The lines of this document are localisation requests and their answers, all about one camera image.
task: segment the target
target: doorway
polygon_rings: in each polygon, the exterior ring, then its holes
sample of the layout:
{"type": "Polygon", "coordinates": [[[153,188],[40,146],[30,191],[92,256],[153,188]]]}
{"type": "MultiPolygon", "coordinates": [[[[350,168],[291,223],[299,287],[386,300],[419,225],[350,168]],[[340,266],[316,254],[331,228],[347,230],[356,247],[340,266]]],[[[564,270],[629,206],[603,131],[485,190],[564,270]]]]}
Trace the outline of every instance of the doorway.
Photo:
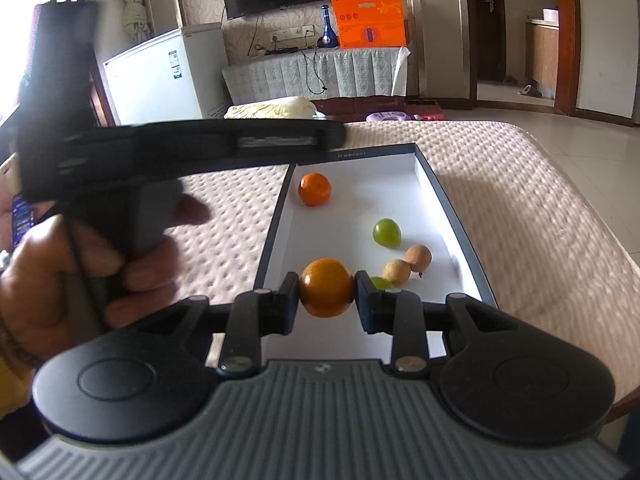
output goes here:
{"type": "Polygon", "coordinates": [[[579,0],[467,1],[472,105],[571,115],[579,0]]]}

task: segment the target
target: white container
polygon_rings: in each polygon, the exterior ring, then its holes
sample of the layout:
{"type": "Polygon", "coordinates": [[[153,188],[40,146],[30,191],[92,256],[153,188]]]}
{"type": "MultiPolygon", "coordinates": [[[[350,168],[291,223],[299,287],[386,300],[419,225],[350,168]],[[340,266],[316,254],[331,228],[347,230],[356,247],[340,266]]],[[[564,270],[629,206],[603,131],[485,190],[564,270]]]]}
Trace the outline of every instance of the white container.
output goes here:
{"type": "Polygon", "coordinates": [[[543,9],[542,15],[546,22],[558,23],[558,11],[555,9],[543,9]]]}
{"type": "Polygon", "coordinates": [[[121,124],[221,119],[231,105],[219,23],[191,25],[104,62],[121,124]]]}
{"type": "MultiPolygon", "coordinates": [[[[410,245],[430,248],[433,261],[423,277],[412,274],[402,287],[423,301],[444,303],[464,292],[495,305],[494,297],[449,200],[415,144],[380,146],[332,154],[336,162],[290,168],[278,199],[255,286],[277,289],[288,272],[302,273],[318,258],[334,258],[351,273],[379,276],[385,264],[402,258],[410,245]],[[332,185],[329,202],[308,207],[298,196],[300,178],[324,174],[332,185]],[[375,243],[373,227],[392,218],[402,231],[397,250],[375,243]]],[[[445,354],[440,332],[427,332],[430,355],[445,354]]],[[[293,332],[262,340],[264,362],[275,358],[311,360],[380,359],[389,362],[392,337],[367,335],[357,307],[320,319],[298,307],[293,332]]]]}

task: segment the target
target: patterned wall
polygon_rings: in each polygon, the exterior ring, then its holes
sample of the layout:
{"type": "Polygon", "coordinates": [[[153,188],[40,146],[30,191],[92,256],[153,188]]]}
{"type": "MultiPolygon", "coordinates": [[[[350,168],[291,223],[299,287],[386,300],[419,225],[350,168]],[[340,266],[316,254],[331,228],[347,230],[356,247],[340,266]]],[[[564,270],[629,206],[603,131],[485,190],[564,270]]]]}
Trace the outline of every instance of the patterned wall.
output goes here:
{"type": "MultiPolygon", "coordinates": [[[[189,24],[219,22],[225,6],[224,0],[183,0],[183,3],[189,24]]],[[[265,12],[258,18],[251,16],[247,19],[227,20],[225,16],[223,31],[229,63],[237,64],[246,60],[254,32],[254,45],[259,44],[265,48],[273,48],[270,32],[274,30],[314,24],[316,31],[319,32],[322,27],[320,5],[293,6],[287,10],[265,12]]],[[[283,46],[292,46],[292,44],[278,43],[278,47],[283,46]]]]}

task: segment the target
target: dark wooden door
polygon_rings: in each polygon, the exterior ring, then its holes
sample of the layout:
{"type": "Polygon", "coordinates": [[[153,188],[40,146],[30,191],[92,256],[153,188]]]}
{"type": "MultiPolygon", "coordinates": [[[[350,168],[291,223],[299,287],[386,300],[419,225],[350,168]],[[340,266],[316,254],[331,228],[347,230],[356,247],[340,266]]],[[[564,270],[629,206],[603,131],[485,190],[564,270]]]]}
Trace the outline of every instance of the dark wooden door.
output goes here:
{"type": "Polygon", "coordinates": [[[506,37],[504,0],[475,0],[478,79],[504,80],[506,75],[506,37]]]}

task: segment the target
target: green grape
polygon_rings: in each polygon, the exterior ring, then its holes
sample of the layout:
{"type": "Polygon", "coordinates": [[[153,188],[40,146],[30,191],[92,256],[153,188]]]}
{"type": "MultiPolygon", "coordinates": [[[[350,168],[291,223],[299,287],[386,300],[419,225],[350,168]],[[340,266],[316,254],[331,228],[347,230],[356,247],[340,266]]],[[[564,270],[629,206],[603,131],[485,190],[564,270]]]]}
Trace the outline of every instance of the green grape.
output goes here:
{"type": "Polygon", "coordinates": [[[380,276],[374,276],[371,279],[371,283],[373,283],[377,290],[387,290],[388,288],[393,288],[394,284],[385,278],[380,278],[380,276]]]}
{"type": "Polygon", "coordinates": [[[402,241],[402,233],[391,218],[383,218],[373,228],[373,239],[383,247],[395,249],[402,241]]]}

